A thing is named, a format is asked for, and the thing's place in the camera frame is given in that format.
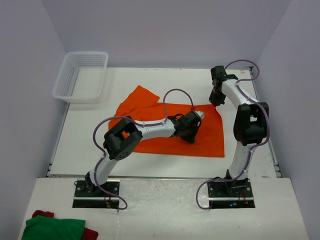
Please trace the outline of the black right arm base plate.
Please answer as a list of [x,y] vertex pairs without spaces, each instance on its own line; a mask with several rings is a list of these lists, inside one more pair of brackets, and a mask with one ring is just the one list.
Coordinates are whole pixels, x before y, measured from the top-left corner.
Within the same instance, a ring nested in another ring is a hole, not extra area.
[[207,184],[211,209],[255,208],[252,186],[248,178],[232,182]]

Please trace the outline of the orange t shirt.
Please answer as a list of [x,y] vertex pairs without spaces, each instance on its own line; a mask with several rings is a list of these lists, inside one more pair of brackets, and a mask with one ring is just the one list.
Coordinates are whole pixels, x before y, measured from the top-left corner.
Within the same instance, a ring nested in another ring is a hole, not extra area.
[[[211,104],[196,105],[195,110],[204,112],[204,119],[195,137],[195,143],[188,143],[179,137],[157,137],[141,141],[134,151],[148,154],[223,158],[225,142],[220,114]],[[160,97],[139,85],[118,106],[115,115],[130,116],[135,121],[156,121],[163,119],[165,112]]]

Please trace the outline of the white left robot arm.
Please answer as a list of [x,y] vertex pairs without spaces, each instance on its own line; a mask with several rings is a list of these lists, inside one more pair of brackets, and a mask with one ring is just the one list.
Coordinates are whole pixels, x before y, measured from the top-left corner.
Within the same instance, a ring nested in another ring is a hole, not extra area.
[[[127,158],[141,141],[179,137],[193,144],[204,117],[204,112],[191,110],[185,115],[178,113],[155,121],[135,121],[129,116],[113,116],[103,120],[93,131],[93,143],[102,151],[102,157],[94,170],[85,176],[87,192],[94,197],[101,195],[117,162]],[[104,142],[100,146],[96,139],[99,127],[115,119],[120,121],[104,134]]]

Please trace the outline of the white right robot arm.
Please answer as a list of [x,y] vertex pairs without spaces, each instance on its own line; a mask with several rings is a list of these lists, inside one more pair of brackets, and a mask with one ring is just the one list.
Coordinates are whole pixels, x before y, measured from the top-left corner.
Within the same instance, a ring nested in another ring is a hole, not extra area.
[[270,137],[269,106],[258,102],[244,91],[234,74],[227,74],[225,67],[218,65],[210,70],[213,89],[209,102],[218,107],[228,98],[236,108],[233,135],[236,149],[233,161],[223,179],[223,191],[233,197],[241,191],[240,181],[248,178],[248,169],[256,148],[266,144]]

